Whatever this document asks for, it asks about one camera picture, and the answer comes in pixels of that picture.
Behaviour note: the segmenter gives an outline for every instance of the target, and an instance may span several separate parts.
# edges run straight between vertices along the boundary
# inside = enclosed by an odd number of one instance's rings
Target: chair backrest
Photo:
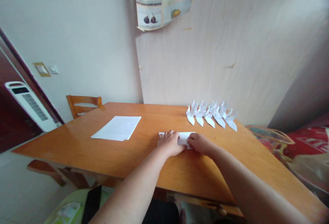
[[[74,104],[88,103],[88,104],[94,104],[97,107],[100,107],[102,105],[102,97],[67,95],[66,98],[68,100],[71,113],[74,119],[81,116],[79,115],[79,113],[87,113],[95,109],[95,107],[75,106]]]

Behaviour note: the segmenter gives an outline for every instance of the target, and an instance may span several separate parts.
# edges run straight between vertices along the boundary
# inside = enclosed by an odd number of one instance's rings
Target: left hand
[[[168,157],[178,155],[187,148],[186,145],[178,145],[179,138],[178,131],[166,131],[163,136],[159,135],[159,148],[164,149]]]

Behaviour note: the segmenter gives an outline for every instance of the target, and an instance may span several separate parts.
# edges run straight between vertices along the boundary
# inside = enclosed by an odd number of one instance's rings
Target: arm
[[[233,155],[205,136],[192,133],[187,142],[195,151],[210,157],[216,163],[239,208],[250,223],[310,223],[292,204]]]
[[[173,130],[160,135],[160,146],[118,186],[90,224],[142,223],[164,163],[186,149],[178,145],[178,138]]]

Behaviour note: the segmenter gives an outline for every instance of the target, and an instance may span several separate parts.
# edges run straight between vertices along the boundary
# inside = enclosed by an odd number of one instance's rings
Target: paper crane
[[[226,119],[226,110],[227,110],[227,101],[225,101],[224,105],[223,105],[223,119]]]
[[[195,118],[196,121],[199,123],[199,125],[203,126],[203,116],[205,116],[206,114],[206,109],[207,109],[207,105],[203,104],[203,101],[200,104],[199,109],[195,112]]]
[[[192,105],[191,105],[191,110],[190,110],[190,106],[188,106],[188,109],[186,110],[186,116],[187,116],[187,119],[188,121],[194,125],[195,123],[195,120],[193,118],[194,116],[194,112],[196,111],[196,109],[198,108],[198,105],[195,106],[194,104],[195,101],[193,101]]]
[[[229,111],[229,113],[227,114],[227,116],[225,118],[225,121],[229,125],[229,127],[231,127],[233,130],[235,130],[237,132],[236,124],[233,122],[236,118],[237,112],[235,111],[234,114],[232,115],[232,111],[233,111],[233,109],[231,109]]]
[[[205,113],[205,120],[207,121],[208,124],[210,124],[212,127],[215,128],[215,122],[212,120],[212,116],[214,115],[215,113],[215,110],[216,110],[216,107],[217,107],[217,102],[212,102],[209,106],[208,106],[208,109]]]
[[[214,118],[217,121],[217,123],[225,129],[225,121],[223,120],[223,114],[224,114],[224,102],[220,104],[215,110]]]

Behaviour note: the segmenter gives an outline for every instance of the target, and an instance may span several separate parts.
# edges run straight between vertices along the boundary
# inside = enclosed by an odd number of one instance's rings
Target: hand
[[[159,148],[164,149],[168,157],[178,155],[187,148],[186,145],[178,145],[179,137],[178,131],[173,130],[166,131],[163,136],[160,134]]]
[[[208,138],[199,133],[191,133],[187,139],[187,143],[190,145],[191,149],[206,156],[210,156],[210,153],[216,147]]]

